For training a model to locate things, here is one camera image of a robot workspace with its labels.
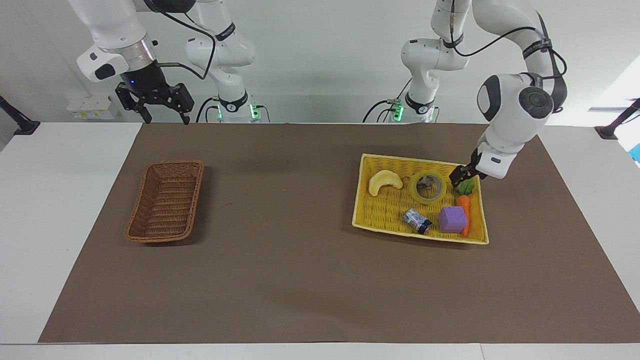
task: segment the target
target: black stand foot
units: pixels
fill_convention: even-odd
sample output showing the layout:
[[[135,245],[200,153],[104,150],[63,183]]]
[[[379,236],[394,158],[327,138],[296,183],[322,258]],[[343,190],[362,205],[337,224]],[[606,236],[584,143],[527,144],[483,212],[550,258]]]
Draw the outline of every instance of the black stand foot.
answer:
[[[29,127],[24,126],[25,128],[20,128],[20,129],[16,130],[13,134],[14,135],[31,135],[31,134],[33,134],[34,131],[36,131],[38,126],[40,126],[40,122],[39,121],[30,120]]]
[[[598,135],[600,135],[600,137],[604,140],[618,139],[618,137],[613,133],[613,130],[611,130],[611,128],[608,126],[596,126],[595,129],[596,133],[598,133]]]

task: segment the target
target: white table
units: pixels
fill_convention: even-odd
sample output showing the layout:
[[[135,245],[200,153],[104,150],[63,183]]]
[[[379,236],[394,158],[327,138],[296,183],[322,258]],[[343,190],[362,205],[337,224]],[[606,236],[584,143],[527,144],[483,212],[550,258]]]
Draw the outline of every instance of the white table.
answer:
[[[35,345],[139,129],[44,123],[0,152],[0,343],[10,344],[0,359],[640,358],[640,344]],[[546,127],[540,137],[640,308],[640,168],[591,128]]]

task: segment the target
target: purple cube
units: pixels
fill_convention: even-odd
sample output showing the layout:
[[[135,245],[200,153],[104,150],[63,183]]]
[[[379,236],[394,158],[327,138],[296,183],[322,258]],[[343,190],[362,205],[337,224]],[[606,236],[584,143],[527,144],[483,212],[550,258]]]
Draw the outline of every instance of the purple cube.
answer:
[[[445,206],[438,215],[441,233],[462,233],[467,226],[465,210],[460,206]]]

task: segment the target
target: brown mat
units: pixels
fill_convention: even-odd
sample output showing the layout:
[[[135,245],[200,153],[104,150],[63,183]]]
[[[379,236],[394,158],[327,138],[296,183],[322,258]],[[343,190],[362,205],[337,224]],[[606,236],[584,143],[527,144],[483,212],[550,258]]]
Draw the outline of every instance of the brown mat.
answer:
[[[466,163],[484,128],[143,126],[40,341],[640,342],[640,315],[539,139],[483,182],[488,246],[351,226],[363,152]],[[163,160],[207,167],[193,233],[128,243],[144,169]]]

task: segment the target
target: orange carrot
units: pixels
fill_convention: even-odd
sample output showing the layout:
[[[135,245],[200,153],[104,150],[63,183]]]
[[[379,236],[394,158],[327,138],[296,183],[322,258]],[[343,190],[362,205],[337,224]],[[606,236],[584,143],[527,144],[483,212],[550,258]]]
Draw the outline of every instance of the orange carrot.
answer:
[[[471,224],[471,199],[466,195],[460,195],[458,199],[456,199],[456,205],[461,206],[465,210],[467,226],[462,230],[462,236],[467,237],[469,236],[469,224]]]

